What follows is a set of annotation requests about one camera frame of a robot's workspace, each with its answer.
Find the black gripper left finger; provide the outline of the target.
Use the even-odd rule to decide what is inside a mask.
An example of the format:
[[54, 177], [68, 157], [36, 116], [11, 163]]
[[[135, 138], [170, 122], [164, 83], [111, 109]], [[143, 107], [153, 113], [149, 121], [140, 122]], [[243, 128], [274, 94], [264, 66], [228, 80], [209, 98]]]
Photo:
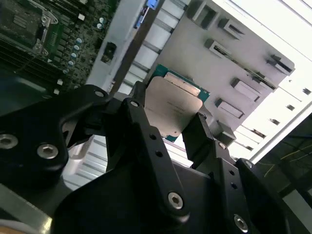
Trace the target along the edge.
[[189, 211], [177, 208], [169, 193], [183, 194], [166, 147], [151, 126], [141, 103], [120, 105], [100, 88], [85, 85], [0, 118], [2, 134], [17, 141], [0, 150], [0, 177], [5, 184], [48, 187], [56, 184], [68, 162], [68, 146], [89, 135], [114, 139], [114, 156], [136, 159], [147, 174], [154, 203], [171, 222], [185, 222]]

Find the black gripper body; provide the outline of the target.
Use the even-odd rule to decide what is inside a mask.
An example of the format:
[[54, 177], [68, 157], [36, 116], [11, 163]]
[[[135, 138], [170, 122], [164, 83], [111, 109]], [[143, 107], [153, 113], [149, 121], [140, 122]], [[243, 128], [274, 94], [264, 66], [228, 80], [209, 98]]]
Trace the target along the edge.
[[190, 217], [169, 225], [137, 165], [110, 171], [69, 194], [54, 214], [56, 234], [225, 234], [215, 186], [203, 173], [176, 165]]

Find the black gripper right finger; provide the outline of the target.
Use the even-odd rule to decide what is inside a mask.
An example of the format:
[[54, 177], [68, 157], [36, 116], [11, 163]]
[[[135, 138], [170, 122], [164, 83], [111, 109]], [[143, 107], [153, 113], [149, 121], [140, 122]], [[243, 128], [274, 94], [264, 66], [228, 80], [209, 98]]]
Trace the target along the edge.
[[195, 114], [182, 136], [191, 168], [214, 184], [216, 209], [228, 233], [302, 233], [302, 223], [278, 192], [249, 160], [230, 157], [228, 148], [213, 138], [203, 114]]

